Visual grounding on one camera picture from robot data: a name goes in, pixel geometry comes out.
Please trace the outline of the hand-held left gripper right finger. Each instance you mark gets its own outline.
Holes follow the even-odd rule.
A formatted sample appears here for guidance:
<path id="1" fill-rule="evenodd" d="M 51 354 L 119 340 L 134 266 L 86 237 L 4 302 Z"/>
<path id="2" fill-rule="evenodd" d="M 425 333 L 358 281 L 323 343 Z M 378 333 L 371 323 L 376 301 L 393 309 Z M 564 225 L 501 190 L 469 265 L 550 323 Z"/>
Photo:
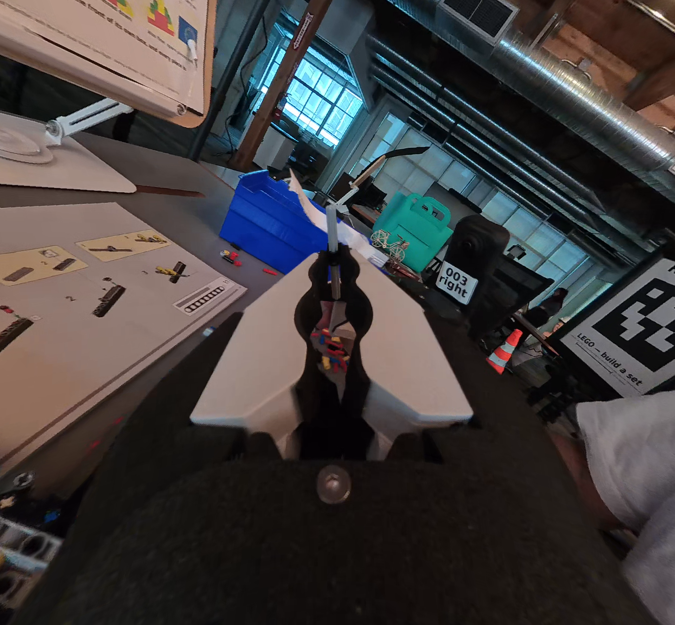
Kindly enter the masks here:
<path id="1" fill-rule="evenodd" d="M 397 438 L 465 424 L 473 408 L 424 309 L 348 251 L 348 459 L 384 460 Z"/>

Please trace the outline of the orange traffic cone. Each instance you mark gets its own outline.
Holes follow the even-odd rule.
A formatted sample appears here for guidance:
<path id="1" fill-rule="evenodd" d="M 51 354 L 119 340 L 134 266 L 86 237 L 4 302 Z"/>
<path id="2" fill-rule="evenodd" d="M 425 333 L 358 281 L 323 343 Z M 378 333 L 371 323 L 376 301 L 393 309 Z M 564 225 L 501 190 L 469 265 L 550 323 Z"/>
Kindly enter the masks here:
<path id="1" fill-rule="evenodd" d="M 487 364 L 494 369 L 498 375 L 503 374 L 521 338 L 522 330 L 515 329 L 509 334 L 506 340 L 486 358 Z"/>

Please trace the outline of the person's right forearm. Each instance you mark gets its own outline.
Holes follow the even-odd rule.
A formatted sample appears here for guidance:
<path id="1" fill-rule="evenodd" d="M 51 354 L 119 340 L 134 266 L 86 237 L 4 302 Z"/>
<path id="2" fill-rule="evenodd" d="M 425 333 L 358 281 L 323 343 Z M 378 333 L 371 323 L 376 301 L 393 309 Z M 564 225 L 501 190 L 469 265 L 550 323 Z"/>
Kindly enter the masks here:
<path id="1" fill-rule="evenodd" d="M 625 530 L 631 533 L 634 530 L 619 520 L 604 503 L 600 496 L 587 461 L 586 449 L 583 441 L 555 431 L 548 431 L 561 460 L 567 467 L 570 477 L 574 481 L 583 506 L 589 513 L 595 527 L 603 530 Z"/>

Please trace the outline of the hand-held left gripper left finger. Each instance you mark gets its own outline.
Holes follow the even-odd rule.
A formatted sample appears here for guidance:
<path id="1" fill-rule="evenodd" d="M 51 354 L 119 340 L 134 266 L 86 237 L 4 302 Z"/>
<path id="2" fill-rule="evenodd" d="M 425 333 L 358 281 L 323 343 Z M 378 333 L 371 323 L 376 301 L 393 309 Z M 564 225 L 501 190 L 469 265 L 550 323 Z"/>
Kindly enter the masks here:
<path id="1" fill-rule="evenodd" d="M 307 343 L 294 321 L 310 287 L 316 253 L 286 274 L 243 312 L 190 420 L 271 436 L 284 459 L 295 459 L 302 422 L 294 388 L 304 372 Z"/>

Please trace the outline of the silver ventilation duct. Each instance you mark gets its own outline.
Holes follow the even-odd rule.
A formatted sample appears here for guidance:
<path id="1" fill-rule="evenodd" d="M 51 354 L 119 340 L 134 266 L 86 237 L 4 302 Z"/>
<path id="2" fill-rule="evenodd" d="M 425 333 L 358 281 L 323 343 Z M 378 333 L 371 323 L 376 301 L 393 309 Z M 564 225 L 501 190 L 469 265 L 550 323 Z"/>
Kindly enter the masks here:
<path id="1" fill-rule="evenodd" d="M 442 0 L 386 1 L 674 201 L 674 137 L 582 72 L 510 29 L 489 45 Z"/>

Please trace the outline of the teal tote bag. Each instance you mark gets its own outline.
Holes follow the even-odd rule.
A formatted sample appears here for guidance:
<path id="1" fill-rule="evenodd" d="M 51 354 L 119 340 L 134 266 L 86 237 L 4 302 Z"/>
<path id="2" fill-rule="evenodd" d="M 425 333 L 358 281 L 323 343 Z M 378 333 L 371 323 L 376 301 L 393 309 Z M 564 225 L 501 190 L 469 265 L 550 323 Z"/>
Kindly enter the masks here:
<path id="1" fill-rule="evenodd" d="M 384 229 L 409 241 L 410 247 L 401 265 L 421 273 L 449 242 L 453 233 L 450 220 L 450 210 L 434 198 L 396 192 L 378 217 L 373 231 Z"/>

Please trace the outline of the grey lego axle black connector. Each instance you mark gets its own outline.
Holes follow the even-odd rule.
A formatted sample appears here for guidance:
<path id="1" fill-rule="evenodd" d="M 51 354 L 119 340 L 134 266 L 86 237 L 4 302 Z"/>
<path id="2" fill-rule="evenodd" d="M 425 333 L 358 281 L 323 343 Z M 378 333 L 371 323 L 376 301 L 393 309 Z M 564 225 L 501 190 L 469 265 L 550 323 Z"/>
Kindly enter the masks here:
<path id="1" fill-rule="evenodd" d="M 327 254 L 329 259 L 329 278 L 334 301 L 341 299 L 340 241 L 338 234 L 337 208 L 328 205 L 325 209 L 327 225 Z"/>

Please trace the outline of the white wooden document stand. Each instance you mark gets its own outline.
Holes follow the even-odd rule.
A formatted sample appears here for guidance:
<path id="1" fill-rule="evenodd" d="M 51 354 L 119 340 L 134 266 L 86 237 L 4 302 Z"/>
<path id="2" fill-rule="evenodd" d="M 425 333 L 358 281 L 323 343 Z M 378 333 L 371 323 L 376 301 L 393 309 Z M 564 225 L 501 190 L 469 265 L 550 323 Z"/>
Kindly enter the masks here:
<path id="1" fill-rule="evenodd" d="M 78 132 L 85 131 L 122 114 L 130 114 L 134 109 L 137 109 L 114 98 L 101 96 L 103 99 L 96 103 L 69 115 L 52 119 L 47 123 L 2 114 L 1 184 L 125 194 L 135 192 L 136 186 L 131 181 L 117 173 L 112 167 L 106 165 L 73 139 L 73 135 Z M 157 118 L 173 123 L 162 117 Z"/>

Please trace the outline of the lego instruction booklet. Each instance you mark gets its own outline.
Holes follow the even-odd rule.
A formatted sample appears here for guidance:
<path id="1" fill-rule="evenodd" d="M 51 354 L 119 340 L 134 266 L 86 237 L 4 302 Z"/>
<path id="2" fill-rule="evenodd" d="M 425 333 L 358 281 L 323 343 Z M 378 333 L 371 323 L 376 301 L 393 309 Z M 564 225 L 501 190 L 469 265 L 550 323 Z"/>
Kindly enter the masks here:
<path id="1" fill-rule="evenodd" d="M 247 288 L 113 202 L 1 209 L 1 474 Z"/>

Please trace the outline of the printed instruction sheet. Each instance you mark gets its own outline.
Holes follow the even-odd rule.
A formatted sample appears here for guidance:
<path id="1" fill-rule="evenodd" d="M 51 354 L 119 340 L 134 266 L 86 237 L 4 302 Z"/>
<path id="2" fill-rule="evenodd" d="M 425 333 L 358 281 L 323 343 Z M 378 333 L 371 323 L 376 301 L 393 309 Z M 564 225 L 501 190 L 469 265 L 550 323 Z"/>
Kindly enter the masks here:
<path id="1" fill-rule="evenodd" d="M 1 0 L 1 54 L 178 125 L 203 120 L 215 0 Z"/>

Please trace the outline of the white paper bags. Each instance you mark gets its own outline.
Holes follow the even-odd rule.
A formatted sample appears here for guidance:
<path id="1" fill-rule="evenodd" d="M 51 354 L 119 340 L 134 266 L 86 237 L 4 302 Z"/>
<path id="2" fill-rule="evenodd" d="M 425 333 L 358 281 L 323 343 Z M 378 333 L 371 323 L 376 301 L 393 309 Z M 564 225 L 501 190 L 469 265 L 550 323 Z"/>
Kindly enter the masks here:
<path id="1" fill-rule="evenodd" d="M 290 177 L 288 178 L 288 186 L 290 191 L 298 196 L 300 206 L 311 223 L 328 235 L 327 209 L 319 209 L 314 205 L 313 201 L 307 197 L 305 190 L 302 189 L 300 182 L 292 169 L 290 170 Z M 387 262 L 387 255 L 376 249 L 364 234 L 338 218 L 336 221 L 336 230 L 337 241 L 360 253 L 377 268 L 381 269 L 384 267 Z"/>

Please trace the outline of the black white marker sign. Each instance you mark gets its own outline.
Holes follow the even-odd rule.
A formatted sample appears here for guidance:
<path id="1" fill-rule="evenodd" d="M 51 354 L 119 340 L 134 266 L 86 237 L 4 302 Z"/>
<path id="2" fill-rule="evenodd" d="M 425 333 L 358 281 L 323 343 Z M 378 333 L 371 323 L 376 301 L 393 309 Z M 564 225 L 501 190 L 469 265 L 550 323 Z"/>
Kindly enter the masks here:
<path id="1" fill-rule="evenodd" d="M 674 250 L 654 253 L 574 316 L 555 349 L 603 399 L 645 395 L 674 378 Z"/>

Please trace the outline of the lego car chassis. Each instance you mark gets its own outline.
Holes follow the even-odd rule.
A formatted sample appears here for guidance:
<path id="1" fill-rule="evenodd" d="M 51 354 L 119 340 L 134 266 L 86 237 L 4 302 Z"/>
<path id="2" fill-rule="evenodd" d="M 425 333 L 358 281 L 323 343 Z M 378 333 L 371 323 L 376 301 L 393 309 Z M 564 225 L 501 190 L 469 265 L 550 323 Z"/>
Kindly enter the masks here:
<path id="1" fill-rule="evenodd" d="M 1 487 L 1 622 L 25 600 L 62 545 L 54 531 L 62 505 L 36 499 L 34 471 L 24 471 Z"/>

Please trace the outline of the black white desk lamp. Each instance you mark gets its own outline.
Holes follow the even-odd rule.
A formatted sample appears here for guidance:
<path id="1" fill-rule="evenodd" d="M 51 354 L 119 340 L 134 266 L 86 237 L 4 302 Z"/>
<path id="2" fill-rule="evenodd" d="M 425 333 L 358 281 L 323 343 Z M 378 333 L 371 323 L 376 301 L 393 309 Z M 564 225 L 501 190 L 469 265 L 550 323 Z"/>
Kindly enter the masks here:
<path id="1" fill-rule="evenodd" d="M 364 182 L 372 176 L 384 163 L 395 157 L 411 156 L 411 155 L 422 155 L 429 149 L 429 146 L 424 147 L 409 147 L 391 150 L 377 157 L 374 161 L 370 162 L 366 168 L 364 168 L 359 175 L 351 181 L 349 190 L 336 201 L 334 207 L 337 213 L 342 215 L 348 215 L 348 206 L 347 202 L 359 191 L 359 187 L 364 184 Z"/>

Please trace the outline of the wooden post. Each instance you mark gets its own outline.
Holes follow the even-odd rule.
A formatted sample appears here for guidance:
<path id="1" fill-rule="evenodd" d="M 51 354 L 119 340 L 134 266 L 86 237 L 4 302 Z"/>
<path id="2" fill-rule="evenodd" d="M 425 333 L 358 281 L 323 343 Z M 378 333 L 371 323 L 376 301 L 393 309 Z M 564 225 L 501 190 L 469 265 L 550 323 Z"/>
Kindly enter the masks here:
<path id="1" fill-rule="evenodd" d="M 274 118 L 275 110 L 286 94 L 332 2 L 333 0 L 309 0 L 261 106 L 228 163 L 230 169 L 238 172 L 250 171 L 255 154 Z"/>

